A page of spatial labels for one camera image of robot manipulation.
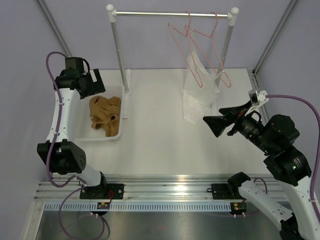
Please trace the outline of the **tan tank top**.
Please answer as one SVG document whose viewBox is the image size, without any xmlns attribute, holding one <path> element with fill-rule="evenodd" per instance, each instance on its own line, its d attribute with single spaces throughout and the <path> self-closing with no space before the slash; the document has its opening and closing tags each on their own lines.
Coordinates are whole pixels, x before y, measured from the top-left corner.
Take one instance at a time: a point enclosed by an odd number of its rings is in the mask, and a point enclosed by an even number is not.
<svg viewBox="0 0 320 240">
<path fill-rule="evenodd" d="M 89 100 L 91 128 L 102 129 L 106 137 L 115 137 L 119 133 L 121 99 L 117 96 L 106 98 L 101 95 Z"/>
</svg>

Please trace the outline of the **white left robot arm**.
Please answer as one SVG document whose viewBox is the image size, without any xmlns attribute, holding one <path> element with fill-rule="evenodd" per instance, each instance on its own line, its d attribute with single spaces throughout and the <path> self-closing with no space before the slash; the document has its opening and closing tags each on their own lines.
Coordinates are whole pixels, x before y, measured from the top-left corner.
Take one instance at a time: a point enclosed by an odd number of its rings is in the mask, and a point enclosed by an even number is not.
<svg viewBox="0 0 320 240">
<path fill-rule="evenodd" d="M 55 107 L 49 134 L 37 145 L 50 183 L 63 188 L 80 182 L 81 199 L 103 199 L 108 195 L 106 177 L 87 164 L 86 153 L 74 142 L 74 124 L 80 100 L 105 92 L 99 70 L 90 70 L 82 57 L 66 57 L 65 68 L 52 78 Z"/>
</svg>

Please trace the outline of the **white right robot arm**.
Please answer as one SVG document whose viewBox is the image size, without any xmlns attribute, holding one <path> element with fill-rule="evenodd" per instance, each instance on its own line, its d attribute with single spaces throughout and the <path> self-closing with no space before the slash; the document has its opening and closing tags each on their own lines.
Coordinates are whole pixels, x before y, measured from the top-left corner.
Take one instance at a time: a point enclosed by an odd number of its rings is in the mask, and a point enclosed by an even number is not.
<svg viewBox="0 0 320 240">
<path fill-rule="evenodd" d="M 318 240 L 320 214 L 312 190 L 312 171 L 308 160 L 294 146 L 300 133 L 289 116 L 276 114 L 267 124 L 253 118 L 251 101 L 237 107 L 221 108 L 219 116 L 205 116 L 204 122 L 216 137 L 231 126 L 228 136 L 236 133 L 260 149 L 266 168 L 284 190 L 291 209 L 287 209 L 259 189 L 244 172 L 227 180 L 227 193 L 251 202 L 279 230 L 283 240 Z"/>
</svg>

